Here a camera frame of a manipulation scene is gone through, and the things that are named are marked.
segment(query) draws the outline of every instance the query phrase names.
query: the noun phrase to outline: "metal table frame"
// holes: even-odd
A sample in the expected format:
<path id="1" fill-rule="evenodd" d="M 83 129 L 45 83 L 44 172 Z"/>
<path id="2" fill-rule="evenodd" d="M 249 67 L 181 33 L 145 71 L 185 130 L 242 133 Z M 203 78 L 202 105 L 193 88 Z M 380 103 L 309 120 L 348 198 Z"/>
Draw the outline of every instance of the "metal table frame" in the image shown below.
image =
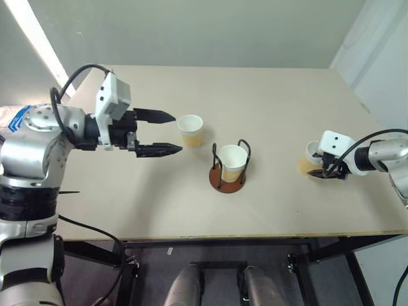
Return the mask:
<path id="1" fill-rule="evenodd" d="M 309 275 L 308 266 L 322 260 L 345 256 L 353 275 L 354 282 L 359 292 L 363 306 L 374 306 L 367 283 L 360 269 L 355 251 L 388 242 L 405 235 L 381 235 L 381 236 L 357 236 L 339 237 L 335 243 L 320 247 L 317 238 L 199 238 L 199 239 L 174 239 L 174 240 L 136 240 L 124 241 L 127 249 L 139 251 L 149 247 L 180 247 L 180 246 L 231 246 L 231 245 L 304 245 L 306 252 L 288 254 L 288 269 L 296 274 L 303 302 L 306 306 L 319 305 L 316 293 Z M 108 251 L 87 242 L 66 241 L 64 242 L 65 254 L 81 258 L 103 265 L 119 267 L 121 256 L 118 246 L 113 251 Z M 137 262 L 135 257 L 129 258 L 122 278 L 120 280 L 117 295 L 117 306 L 129 305 L 133 288 L 138 288 L 140 276 L 143 275 L 143 265 Z"/>

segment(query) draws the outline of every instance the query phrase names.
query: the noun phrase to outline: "white paper cup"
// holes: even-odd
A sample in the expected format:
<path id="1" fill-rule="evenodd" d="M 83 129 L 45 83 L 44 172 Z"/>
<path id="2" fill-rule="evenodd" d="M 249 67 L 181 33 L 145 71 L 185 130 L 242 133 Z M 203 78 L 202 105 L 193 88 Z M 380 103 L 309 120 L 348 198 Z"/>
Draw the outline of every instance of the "white paper cup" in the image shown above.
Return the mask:
<path id="1" fill-rule="evenodd" d="M 203 138 L 203 119 L 197 115 L 185 115 L 177 121 L 185 145 L 198 148 Z"/>
<path id="2" fill-rule="evenodd" d="M 304 155 L 299 161 L 298 169 L 301 173 L 307 174 L 309 171 L 321 169 L 321 158 L 313 157 L 316 153 L 319 142 L 309 142 L 306 146 Z"/>
<path id="3" fill-rule="evenodd" d="M 226 145 L 220 149 L 218 157 L 222 162 L 222 180 L 228 183 L 238 180 L 247 162 L 247 151 L 239 145 Z"/>

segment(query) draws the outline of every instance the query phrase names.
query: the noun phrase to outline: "beige tabletop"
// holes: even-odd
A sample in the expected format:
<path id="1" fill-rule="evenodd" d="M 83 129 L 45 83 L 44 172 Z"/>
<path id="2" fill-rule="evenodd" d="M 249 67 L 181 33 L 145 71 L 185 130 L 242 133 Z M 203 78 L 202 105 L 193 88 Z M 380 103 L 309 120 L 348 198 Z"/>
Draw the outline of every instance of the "beige tabletop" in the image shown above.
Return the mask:
<path id="1" fill-rule="evenodd" d="M 388 176 L 347 181 L 297 170 L 306 144 L 327 129 L 355 140 L 382 129 L 339 75 L 329 69 L 111 66 L 131 87 L 133 107 L 193 113 L 204 120 L 203 145 L 162 158 L 125 150 L 69 155 L 58 212 L 122 239 L 313 237 L 407 233 L 408 212 Z M 92 70 L 69 102 L 94 112 L 103 80 Z M 138 125 L 141 143 L 182 145 L 176 123 Z M 247 182 L 222 194 L 208 181 L 211 145 L 249 142 Z M 102 235 L 59 221 L 65 239 Z"/>

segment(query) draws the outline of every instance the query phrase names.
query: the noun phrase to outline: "table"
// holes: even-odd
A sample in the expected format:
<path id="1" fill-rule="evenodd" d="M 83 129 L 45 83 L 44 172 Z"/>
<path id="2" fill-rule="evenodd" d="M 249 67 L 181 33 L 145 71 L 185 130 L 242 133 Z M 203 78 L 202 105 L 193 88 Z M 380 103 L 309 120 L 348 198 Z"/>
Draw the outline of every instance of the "table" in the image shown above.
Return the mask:
<path id="1" fill-rule="evenodd" d="M 58 212 L 103 228 L 133 245 L 298 244 L 308 253 L 288 254 L 306 305 L 317 305 L 309 263 L 346 255 L 364 305 L 373 305 L 354 250 L 408 233 L 408 213 L 388 176 L 372 172 L 347 181 L 302 175 L 297 164 L 306 144 L 327 129 L 355 140 L 380 130 L 374 116 L 330 69 L 110 66 L 131 86 L 132 107 L 188 113 L 205 122 L 203 146 L 174 156 L 137 159 L 115 150 L 74 150 Z M 103 79 L 92 70 L 68 105 L 92 113 Z M 182 145 L 174 122 L 138 125 L 142 143 Z M 235 194 L 208 181 L 211 146 L 247 140 L 252 148 L 247 182 Z M 58 223 L 68 254 L 118 265 L 120 256 L 85 242 L 103 236 Z M 339 237 L 319 247 L 313 237 Z M 139 266 L 129 262 L 117 305 L 129 302 Z"/>

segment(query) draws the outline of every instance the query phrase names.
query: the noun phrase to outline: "grey floor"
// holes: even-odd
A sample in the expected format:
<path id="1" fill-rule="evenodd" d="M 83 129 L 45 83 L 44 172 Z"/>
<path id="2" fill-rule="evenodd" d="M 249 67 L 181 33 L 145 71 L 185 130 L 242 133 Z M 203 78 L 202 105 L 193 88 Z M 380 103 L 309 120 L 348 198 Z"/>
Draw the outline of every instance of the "grey floor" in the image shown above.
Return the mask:
<path id="1" fill-rule="evenodd" d="M 110 242 L 94 244 L 107 249 L 112 247 Z M 191 261 L 247 261 L 249 265 L 263 269 L 275 281 L 288 305 L 303 305 L 296 275 L 290 274 L 286 268 L 286 254 L 296 251 L 299 251 L 297 246 L 174 247 L 168 255 L 168 248 L 144 249 L 138 254 L 143 264 L 143 284 L 139 288 L 142 293 L 133 297 L 132 305 L 162 306 L 173 280 Z M 61 280 L 66 305 L 92 305 L 110 287 L 116 273 L 108 266 L 66 257 Z M 312 265 L 310 275 L 320 305 L 362 305 L 344 258 Z M 206 270 L 201 305 L 239 306 L 236 283 L 234 270 Z M 115 295 L 116 292 L 112 294 L 112 301 L 115 301 Z"/>

